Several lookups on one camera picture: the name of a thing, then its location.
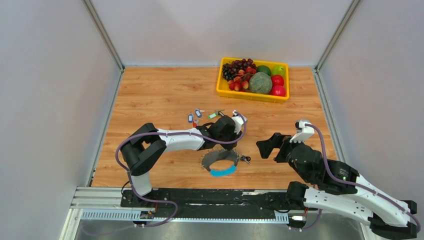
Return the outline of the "large keyring with small rings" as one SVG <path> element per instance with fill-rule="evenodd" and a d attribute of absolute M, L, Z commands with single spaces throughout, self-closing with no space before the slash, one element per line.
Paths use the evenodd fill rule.
<path fill-rule="evenodd" d="M 240 158 L 235 150 L 212 150 L 201 158 L 200 164 L 212 177 L 220 178 L 234 174 Z"/>

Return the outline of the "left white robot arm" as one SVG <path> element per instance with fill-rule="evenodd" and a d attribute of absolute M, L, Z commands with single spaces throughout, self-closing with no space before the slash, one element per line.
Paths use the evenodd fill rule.
<path fill-rule="evenodd" d="M 115 158 L 128 173 L 135 189 L 133 200 L 140 207 L 153 201 L 149 171 L 163 153 L 180 150 L 209 150 L 221 145 L 232 150 L 247 130 L 247 118 L 237 111 L 224 115 L 214 123 L 206 123 L 186 130 L 164 130 L 149 122 L 124 140 L 116 149 Z"/>

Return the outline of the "black tagged key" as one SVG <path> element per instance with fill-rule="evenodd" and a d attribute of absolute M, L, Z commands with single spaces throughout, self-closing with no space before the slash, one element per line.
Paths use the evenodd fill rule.
<path fill-rule="evenodd" d="M 245 156 L 245 155 L 242 155 L 241 157 L 240 157 L 240 161 L 241 162 L 245 162 L 245 163 L 247 163 L 247 164 L 251 164 L 251 157 L 250 156 Z"/>

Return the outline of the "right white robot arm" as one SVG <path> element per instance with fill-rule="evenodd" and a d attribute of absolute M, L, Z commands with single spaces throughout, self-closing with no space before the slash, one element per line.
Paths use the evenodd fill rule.
<path fill-rule="evenodd" d="M 269 139 L 256 142 L 263 159 L 278 149 L 274 161 L 289 164 L 303 179 L 289 183 L 285 201 L 290 208 L 316 208 L 339 214 L 389 240 L 418 236 L 419 226 L 412 222 L 418 209 L 413 200 L 390 197 L 346 163 L 325 160 L 320 151 L 304 143 L 313 134 L 299 132 L 291 136 L 276 132 Z"/>

